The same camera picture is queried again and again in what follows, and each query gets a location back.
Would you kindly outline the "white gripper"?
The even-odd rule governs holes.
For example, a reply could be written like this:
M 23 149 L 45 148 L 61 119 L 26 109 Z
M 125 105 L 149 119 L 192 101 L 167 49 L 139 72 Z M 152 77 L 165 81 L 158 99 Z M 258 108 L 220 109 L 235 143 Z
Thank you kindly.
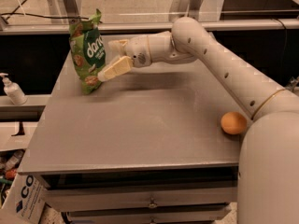
M 149 40 L 146 35 L 136 36 L 129 40 L 111 40 L 108 42 L 108 46 L 113 51 L 125 52 L 127 56 L 117 58 L 106 65 L 97 74 L 97 78 L 101 82 L 106 82 L 129 72 L 133 68 L 133 64 L 137 68 L 147 67 L 152 64 Z

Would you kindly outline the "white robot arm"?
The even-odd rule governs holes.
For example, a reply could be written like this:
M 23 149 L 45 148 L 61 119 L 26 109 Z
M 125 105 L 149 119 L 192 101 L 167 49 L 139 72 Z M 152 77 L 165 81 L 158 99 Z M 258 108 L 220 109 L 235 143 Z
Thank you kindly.
M 152 63 L 199 59 L 252 124 L 240 149 L 238 224 L 298 224 L 299 96 L 236 56 L 196 20 L 177 19 L 169 32 L 111 41 L 119 56 L 101 81 Z

